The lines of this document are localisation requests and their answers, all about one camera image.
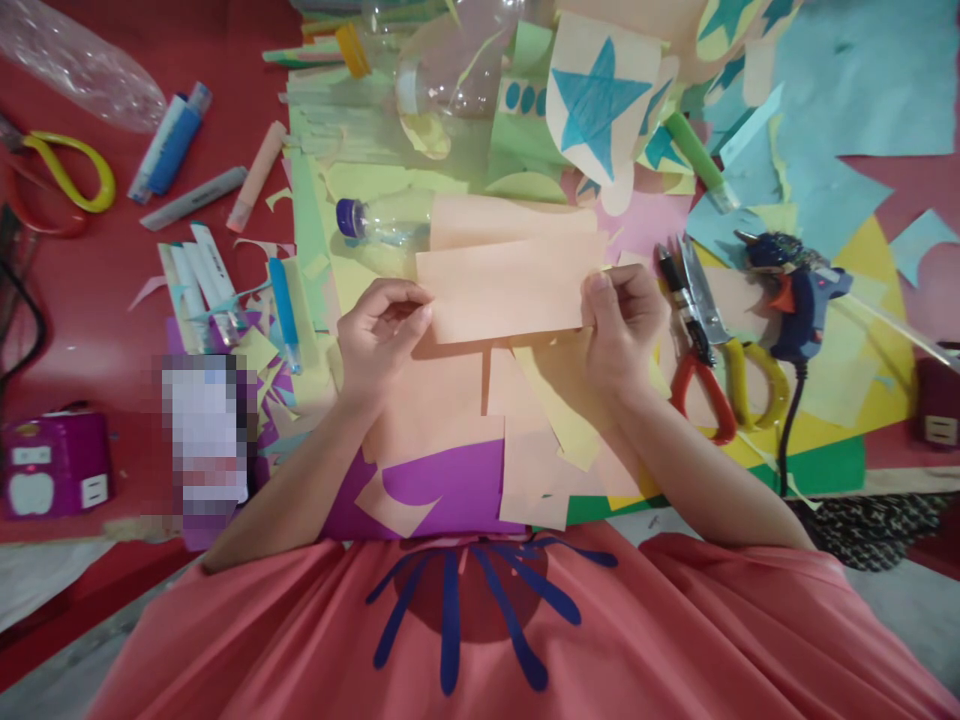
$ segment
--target marker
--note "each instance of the marker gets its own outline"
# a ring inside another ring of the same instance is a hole
[[[690,127],[687,118],[682,113],[677,112],[668,117],[663,126],[673,136],[680,152],[686,155],[687,160],[690,161],[690,167],[693,168],[697,177],[703,180],[703,184],[707,186],[707,195],[713,201],[717,210],[722,215],[726,215],[740,207],[740,199],[733,188],[730,187],[730,183],[724,180],[720,168],[717,167],[713,158],[710,157],[710,153],[700,142],[700,138]]]
[[[180,286],[180,275],[177,274],[177,268],[173,264],[173,255],[170,253],[170,246],[165,243],[160,243],[157,245],[157,251],[160,253],[160,264],[163,266],[163,274],[167,277],[167,290],[170,293],[170,304],[173,305],[173,316],[177,319],[177,327],[180,328],[180,341],[183,343],[183,349],[188,355],[200,355],[200,341],[193,330],[193,326],[187,321],[180,307],[183,298],[177,296],[175,289]]]
[[[273,283],[273,299],[277,303],[277,319],[280,321],[283,347],[287,351],[287,362],[290,363],[290,372],[299,375],[303,372],[300,365],[300,338],[297,337],[293,303],[290,301],[290,288],[287,287],[287,270],[279,258],[270,258],[267,267]]]
[[[183,302],[187,306],[187,313],[190,319],[190,325],[193,331],[200,339],[200,352],[204,355],[213,355],[213,337],[210,333],[210,321],[205,317],[203,320],[193,320],[198,315],[203,315],[207,308],[203,305],[203,298],[200,297],[200,286],[197,284],[197,278],[190,267],[190,261],[187,260],[187,254],[183,250],[183,245],[173,243],[170,246],[170,256],[173,258],[173,265],[177,269],[177,275],[180,276],[180,285],[183,287]]]
[[[162,230],[167,225],[186,217],[205,205],[209,205],[214,200],[219,200],[228,192],[236,190],[243,185],[246,178],[247,169],[245,167],[241,166],[227,170],[223,175],[218,175],[186,195],[181,195],[156,212],[140,218],[140,224],[147,230],[153,230],[154,232]]]
[[[217,304],[224,303],[236,295],[237,291],[233,287],[230,275],[227,273],[227,266],[223,264],[223,258],[220,256],[220,250],[213,239],[213,234],[210,232],[210,228],[203,223],[190,223],[190,230],[193,232],[197,245],[200,246],[203,263],[207,266],[210,279],[213,280],[217,293],[220,295]],[[230,311],[230,321],[237,332],[243,332],[250,327],[243,310],[240,308],[239,301],[234,304],[233,310]]]
[[[250,174],[244,180],[237,201],[233,204],[233,210],[227,219],[227,229],[233,230],[235,233],[241,233],[247,226],[250,212],[253,210],[254,203],[257,202],[260,191],[263,190],[263,184],[267,181],[270,168],[273,167],[277,155],[280,154],[286,133],[287,129],[279,121],[267,128],[267,135],[260,143],[257,156],[253,159],[253,165],[250,166]]]
[[[187,106],[181,111],[180,117],[170,131],[167,142],[164,143],[160,151],[160,158],[157,165],[150,173],[150,179],[147,181],[147,188],[157,195],[166,195],[173,185],[173,181],[180,172],[180,166],[183,165],[183,159],[187,156],[187,150],[200,129],[200,123],[203,120],[204,113],[213,102],[213,94],[203,83],[197,83],[193,86],[193,92],[190,93],[190,99],[187,100]]]
[[[187,254],[187,262],[190,263],[190,269],[193,270],[197,282],[200,283],[200,290],[207,301],[207,307],[213,310],[219,307],[227,298],[221,298],[217,291],[217,286],[210,277],[206,264],[203,262],[203,255],[200,252],[200,246],[196,243],[183,243],[183,251]],[[227,347],[236,347],[240,344],[240,336],[233,327],[230,317],[226,311],[213,314],[213,320],[223,339],[223,344]]]
[[[157,166],[157,160],[160,159],[163,146],[170,137],[170,133],[173,132],[173,126],[177,120],[180,119],[180,115],[186,106],[187,96],[183,93],[177,93],[173,96],[173,99],[170,100],[170,104],[167,106],[167,112],[164,114],[163,120],[160,121],[160,127],[157,128],[157,134],[154,135],[153,140],[150,141],[150,147],[147,148],[147,153],[143,156],[140,167],[137,168],[137,174],[133,178],[133,183],[131,183],[130,189],[127,191],[127,197],[134,202],[145,205],[150,198],[153,197],[153,193],[147,188],[147,182],[150,180],[150,175],[153,174],[153,170]]]

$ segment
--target red-handled scissors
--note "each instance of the red-handled scissors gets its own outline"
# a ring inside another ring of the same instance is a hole
[[[54,237],[76,237],[87,226],[87,213],[101,213],[113,204],[116,197],[116,181],[106,160],[96,150],[71,137],[47,132],[21,133],[9,120],[0,115],[0,142],[5,150],[0,150],[0,160],[4,164],[3,182],[6,185],[7,203],[20,222],[35,233]],[[73,180],[64,170],[50,145],[64,145],[79,150],[90,158],[100,179],[100,189],[93,198],[84,197]],[[35,150],[56,182],[56,187],[33,171],[27,163],[27,149]],[[29,180],[42,190],[58,196],[66,196],[70,202],[80,208],[72,210],[70,218],[61,224],[37,218],[30,212],[20,196],[18,176]]]

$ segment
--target blue marker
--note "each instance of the blue marker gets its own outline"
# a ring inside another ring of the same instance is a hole
[[[290,288],[287,286],[287,270],[278,258],[270,258],[267,267],[270,269],[270,281],[273,283],[273,298],[277,302],[277,319],[280,321],[283,345],[287,350],[287,362],[290,363],[290,372],[299,375],[303,372],[300,366],[300,339],[297,337],[297,325],[293,318],[293,303],[290,301]]]

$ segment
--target hot glue gun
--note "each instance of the hot glue gun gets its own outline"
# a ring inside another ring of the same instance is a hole
[[[735,233],[747,245],[748,269],[776,275],[780,281],[770,307],[780,310],[783,319],[770,354],[798,368],[805,366],[823,344],[827,303],[850,292],[853,277],[830,267],[825,257],[791,235]]]

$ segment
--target yellow paper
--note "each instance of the yellow paper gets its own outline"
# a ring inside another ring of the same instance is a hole
[[[355,502],[357,507],[385,528],[408,538],[441,499],[437,498],[426,505],[406,505],[390,496],[383,485],[383,473],[377,470],[370,482],[363,486]]]
[[[418,253],[420,284],[436,298],[431,332],[459,343],[581,327],[580,288],[606,246],[592,233]]]
[[[430,211],[431,251],[596,231],[593,210],[569,205],[440,194]]]
[[[243,355],[247,360],[247,370],[259,375],[277,356],[277,348],[256,328],[250,328],[233,349],[234,355]]]

